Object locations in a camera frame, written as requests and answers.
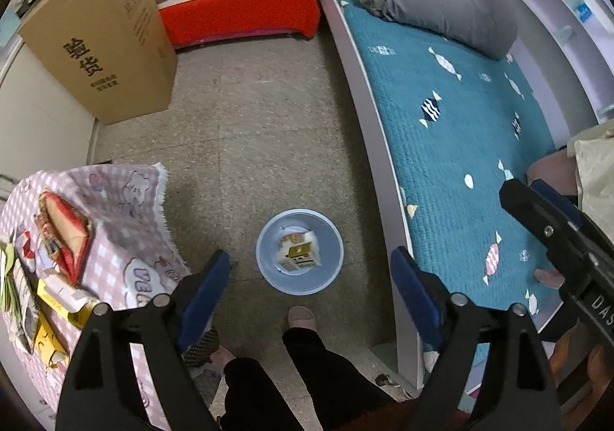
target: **red cushion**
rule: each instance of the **red cushion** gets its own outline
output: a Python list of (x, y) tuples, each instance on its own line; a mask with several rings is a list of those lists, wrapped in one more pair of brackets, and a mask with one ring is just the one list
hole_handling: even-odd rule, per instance
[(171, 43), (185, 46), (254, 31), (315, 35), (317, 0), (192, 0), (160, 10)]

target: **beige cloth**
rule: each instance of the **beige cloth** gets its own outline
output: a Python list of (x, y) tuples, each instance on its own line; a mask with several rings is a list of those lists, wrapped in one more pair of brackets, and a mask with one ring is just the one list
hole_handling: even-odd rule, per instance
[(614, 139), (577, 140), (579, 208), (614, 241)]
[(578, 140), (596, 140), (602, 138), (610, 138), (614, 136), (614, 119), (593, 126), (592, 128), (585, 129), (577, 135), (571, 137), (567, 142), (567, 155), (569, 157), (575, 156), (575, 143)]

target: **food package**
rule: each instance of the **food package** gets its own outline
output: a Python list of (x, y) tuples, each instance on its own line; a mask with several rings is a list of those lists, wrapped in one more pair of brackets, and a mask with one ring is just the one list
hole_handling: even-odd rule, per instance
[(290, 272), (321, 266), (315, 234), (310, 231), (284, 236), (277, 251), (277, 264)]
[(55, 332), (49, 325), (45, 315), (39, 317), (39, 328), (36, 333), (36, 349), (41, 354), (42, 361), (49, 368), (56, 368), (58, 363), (68, 357), (66, 350), (58, 341)]
[(84, 290), (71, 286), (54, 270), (47, 270), (45, 273), (46, 276), (38, 282), (36, 295), (62, 318), (78, 329), (83, 329), (98, 300)]
[(15, 238), (15, 247), (21, 256), (21, 262), (30, 273), (36, 271), (36, 255), (33, 247), (32, 236), (29, 230), (24, 229)]
[(39, 308), (15, 247), (7, 236), (0, 236), (0, 242), (0, 309), (8, 313), (8, 339), (25, 353), (32, 353)]
[(35, 223), (47, 255), (62, 270), (68, 282), (76, 286), (91, 240), (91, 221), (48, 189), (39, 195), (39, 209)]

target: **person's leg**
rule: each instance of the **person's leg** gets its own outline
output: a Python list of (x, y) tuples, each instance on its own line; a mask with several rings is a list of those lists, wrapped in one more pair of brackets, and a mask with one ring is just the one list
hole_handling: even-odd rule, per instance
[[(283, 341), (305, 381), (324, 431), (338, 429), (395, 401), (360, 374), (348, 359), (326, 350), (315, 332), (315, 318), (311, 323), (308, 319), (293, 319), (292, 310), (294, 308), (289, 314), (290, 329)], [(298, 315), (305, 317), (306, 312), (309, 312), (307, 308), (300, 310)]]
[(216, 358), (218, 353), (211, 356), (214, 365), (223, 367), (228, 386), (224, 402), (226, 412), (220, 420), (222, 429), (303, 431), (260, 364), (252, 358), (234, 358), (227, 350), (222, 350), (221, 356)]

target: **blue plastic basin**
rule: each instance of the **blue plastic basin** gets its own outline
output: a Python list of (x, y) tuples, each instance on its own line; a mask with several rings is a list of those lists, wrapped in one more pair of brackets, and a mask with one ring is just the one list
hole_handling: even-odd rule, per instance
[[(279, 242), (288, 234), (313, 231), (320, 250), (321, 266), (287, 271), (277, 264)], [(260, 232), (256, 261), (262, 276), (275, 289), (294, 296), (306, 296), (324, 289), (343, 264), (343, 241), (339, 230), (326, 216), (310, 209), (291, 209), (272, 217)]]

